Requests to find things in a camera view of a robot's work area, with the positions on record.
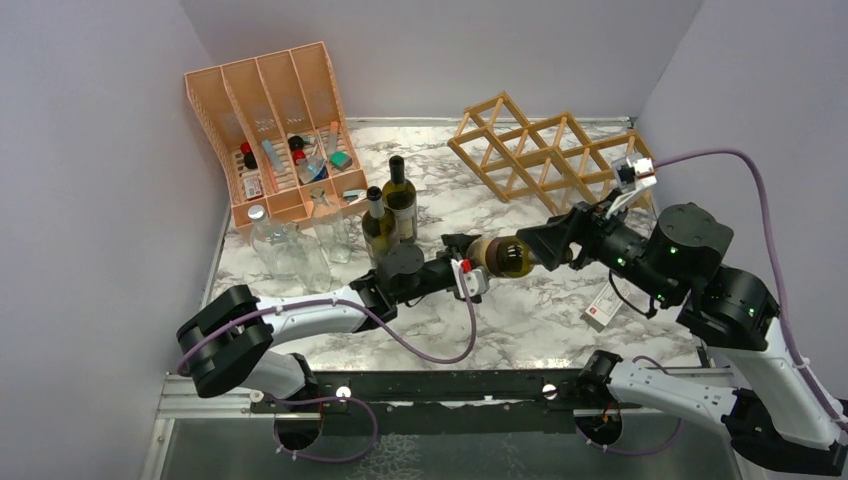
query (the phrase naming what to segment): black bottle cap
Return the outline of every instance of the black bottle cap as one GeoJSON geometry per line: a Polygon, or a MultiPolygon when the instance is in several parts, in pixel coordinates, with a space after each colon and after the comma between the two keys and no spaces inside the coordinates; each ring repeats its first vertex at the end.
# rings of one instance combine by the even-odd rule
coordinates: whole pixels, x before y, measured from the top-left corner
{"type": "Polygon", "coordinates": [[[365,192],[365,198],[376,202],[383,198],[383,191],[380,190],[380,187],[368,187],[368,191],[365,192]]]}
{"type": "Polygon", "coordinates": [[[403,172],[403,157],[395,155],[389,159],[389,174],[392,177],[392,183],[400,185],[406,182],[403,172]]]}
{"type": "Polygon", "coordinates": [[[289,148],[292,150],[303,150],[305,145],[306,143],[300,135],[292,135],[291,138],[289,138],[289,148]]]}
{"type": "Polygon", "coordinates": [[[256,170],[258,165],[256,165],[256,157],[253,155],[253,152],[247,152],[244,154],[244,166],[249,170],[256,170]]]}

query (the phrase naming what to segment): label tag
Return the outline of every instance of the label tag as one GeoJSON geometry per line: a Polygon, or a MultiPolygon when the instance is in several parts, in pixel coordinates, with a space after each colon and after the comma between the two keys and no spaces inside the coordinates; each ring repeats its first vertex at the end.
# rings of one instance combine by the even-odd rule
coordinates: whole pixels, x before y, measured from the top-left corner
{"type": "MultiPolygon", "coordinates": [[[[619,279],[618,290],[624,298],[630,297],[630,283],[626,280],[619,279]]],[[[612,285],[606,282],[595,299],[592,300],[592,303],[583,312],[582,317],[592,328],[600,332],[606,328],[623,304],[624,302],[618,298],[618,295],[612,289],[612,285]]]]}
{"type": "Polygon", "coordinates": [[[402,210],[391,209],[395,214],[398,224],[398,233],[401,240],[415,238],[418,234],[418,199],[411,206],[402,210]]]}
{"type": "Polygon", "coordinates": [[[245,200],[262,196],[262,182],[259,180],[259,175],[244,176],[241,181],[244,184],[245,200]]]}

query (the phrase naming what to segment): white wine bottle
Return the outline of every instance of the white wine bottle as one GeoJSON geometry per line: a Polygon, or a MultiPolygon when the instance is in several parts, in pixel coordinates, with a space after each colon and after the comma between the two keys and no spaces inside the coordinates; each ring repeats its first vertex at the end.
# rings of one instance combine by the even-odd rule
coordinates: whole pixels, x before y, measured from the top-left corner
{"type": "Polygon", "coordinates": [[[520,278],[539,264],[530,247],[516,236],[474,240],[468,246],[468,259],[493,277],[520,278]]]}
{"type": "Polygon", "coordinates": [[[383,201],[395,214],[400,241],[415,243],[418,239],[418,197],[415,185],[403,171],[403,157],[395,155],[389,159],[391,178],[383,186],[383,201]]]}
{"type": "Polygon", "coordinates": [[[365,248],[371,257],[371,266],[389,254],[389,250],[400,243],[395,214],[383,205],[383,192],[380,187],[370,187],[365,194],[368,199],[368,211],[362,216],[362,235],[365,236],[365,248]]]}

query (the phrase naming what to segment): glass jar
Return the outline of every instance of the glass jar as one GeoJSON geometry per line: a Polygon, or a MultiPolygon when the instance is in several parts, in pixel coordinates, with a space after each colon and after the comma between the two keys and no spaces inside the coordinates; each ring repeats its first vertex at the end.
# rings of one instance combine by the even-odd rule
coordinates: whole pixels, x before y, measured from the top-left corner
{"type": "Polygon", "coordinates": [[[268,216],[261,205],[254,205],[247,211],[247,216],[253,222],[250,232],[250,246],[259,255],[268,272],[279,281],[297,280],[295,260],[282,254],[290,245],[284,232],[283,225],[268,216]]]}
{"type": "Polygon", "coordinates": [[[324,189],[315,187],[309,191],[312,197],[312,227],[321,246],[327,251],[331,262],[350,261],[350,237],[339,206],[324,194],[324,189]]]}
{"type": "Polygon", "coordinates": [[[303,282],[308,293],[324,293],[330,291],[333,285],[333,276],[330,275],[330,266],[321,252],[321,244],[313,237],[300,231],[300,226],[295,222],[289,222],[283,226],[291,248],[280,250],[277,256],[288,255],[290,261],[295,265],[297,277],[303,282]]]}

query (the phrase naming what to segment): white marble surface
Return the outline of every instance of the white marble surface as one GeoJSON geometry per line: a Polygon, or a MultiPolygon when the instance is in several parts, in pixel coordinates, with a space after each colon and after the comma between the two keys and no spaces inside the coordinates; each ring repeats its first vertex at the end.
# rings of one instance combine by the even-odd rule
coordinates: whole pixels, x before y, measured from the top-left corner
{"type": "MultiPolygon", "coordinates": [[[[351,126],[356,152],[369,182],[382,186],[388,179],[388,157],[406,158],[407,176],[419,192],[419,246],[426,258],[441,247],[442,233],[484,236],[513,234],[516,229],[544,223],[548,210],[535,197],[501,203],[447,147],[455,132],[450,127],[351,126]]],[[[593,137],[620,134],[624,124],[585,126],[593,137]]],[[[552,138],[553,132],[543,132],[552,138]]],[[[576,145],[566,135],[563,147],[576,145]]],[[[643,234],[653,216],[634,210],[629,223],[643,234]]],[[[369,267],[359,217],[348,219],[354,251],[350,263],[331,264],[339,285],[365,274],[369,267]]],[[[581,312],[606,281],[607,269],[593,264],[579,272],[562,267],[548,272],[541,267],[530,275],[492,281],[492,290],[475,306],[477,345],[455,365],[435,365],[419,359],[392,340],[383,330],[355,335],[329,334],[289,342],[279,352],[304,354],[315,370],[417,370],[582,367],[595,349],[614,351],[625,358],[649,355],[670,366],[699,366],[695,340],[674,323],[676,311],[661,312],[646,320],[627,307],[602,332],[580,318],[581,312]]],[[[225,238],[212,295],[245,283],[256,295],[295,296],[300,287],[271,278],[263,264],[234,230],[225,238]]],[[[647,305],[647,296],[633,298],[647,305]]],[[[426,297],[414,308],[398,307],[390,326],[412,345],[433,356],[458,355],[468,342],[469,319],[464,303],[449,293],[426,297]]]]}

